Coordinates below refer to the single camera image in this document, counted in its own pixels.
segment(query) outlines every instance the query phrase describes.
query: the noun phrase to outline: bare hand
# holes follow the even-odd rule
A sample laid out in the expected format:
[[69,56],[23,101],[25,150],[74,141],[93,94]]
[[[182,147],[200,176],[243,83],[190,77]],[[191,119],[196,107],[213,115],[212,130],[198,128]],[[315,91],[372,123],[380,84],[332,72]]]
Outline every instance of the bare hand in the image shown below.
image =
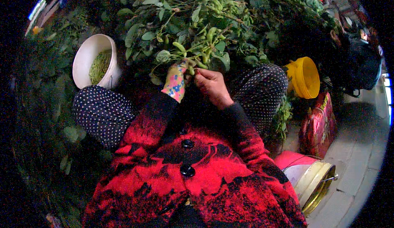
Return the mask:
[[223,75],[220,72],[209,71],[197,68],[197,74],[194,77],[196,86],[200,91],[209,97],[209,100],[219,110],[234,104],[231,99],[226,84],[224,84]]

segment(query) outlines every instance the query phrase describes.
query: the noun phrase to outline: hand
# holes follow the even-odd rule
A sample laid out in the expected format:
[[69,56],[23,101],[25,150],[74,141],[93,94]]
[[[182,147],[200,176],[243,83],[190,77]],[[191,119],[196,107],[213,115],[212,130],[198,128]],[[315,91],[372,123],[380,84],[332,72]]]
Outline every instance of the hand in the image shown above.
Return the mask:
[[229,92],[227,91],[226,84],[224,84],[223,75],[220,72],[209,71],[197,68],[197,74],[194,77],[196,86],[200,91],[209,97],[209,100],[219,110],[234,104]]
[[186,72],[187,64],[187,59],[184,59],[181,63],[173,64],[169,68],[164,88],[161,91],[179,103],[185,95],[184,73]]

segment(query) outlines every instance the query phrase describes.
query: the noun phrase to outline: red plastic bag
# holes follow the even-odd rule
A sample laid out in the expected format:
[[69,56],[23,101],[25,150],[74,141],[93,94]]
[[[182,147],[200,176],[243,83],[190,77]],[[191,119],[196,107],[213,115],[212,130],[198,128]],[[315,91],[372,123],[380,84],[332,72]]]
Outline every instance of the red plastic bag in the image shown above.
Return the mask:
[[309,110],[301,124],[301,152],[324,158],[336,131],[337,122],[332,111],[331,96],[328,92],[319,93],[315,107]]

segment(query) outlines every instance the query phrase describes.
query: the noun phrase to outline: white bucket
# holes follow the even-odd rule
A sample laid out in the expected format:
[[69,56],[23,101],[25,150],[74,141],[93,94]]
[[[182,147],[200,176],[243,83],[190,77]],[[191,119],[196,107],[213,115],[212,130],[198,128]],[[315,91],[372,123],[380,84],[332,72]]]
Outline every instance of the white bucket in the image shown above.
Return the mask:
[[275,163],[292,184],[305,215],[320,203],[336,176],[335,165],[291,151],[283,151]]
[[106,89],[117,86],[122,71],[117,64],[115,42],[109,36],[99,33],[89,37],[75,55],[72,65],[72,78],[78,88],[82,89],[92,85],[89,77],[90,67],[101,51],[110,48],[112,49],[110,66],[97,85]]

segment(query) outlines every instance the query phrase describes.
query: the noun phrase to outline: black button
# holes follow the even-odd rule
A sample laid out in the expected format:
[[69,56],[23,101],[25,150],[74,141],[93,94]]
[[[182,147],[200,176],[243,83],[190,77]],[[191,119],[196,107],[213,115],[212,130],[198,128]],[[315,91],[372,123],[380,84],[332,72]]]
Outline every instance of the black button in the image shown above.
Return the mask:
[[196,174],[196,170],[191,166],[184,165],[180,167],[180,173],[182,173],[183,176],[192,177]]
[[185,139],[185,140],[182,140],[180,145],[182,145],[182,147],[194,147],[194,142],[190,139]]
[[185,128],[182,128],[179,133],[181,135],[186,135],[188,132],[185,130]]

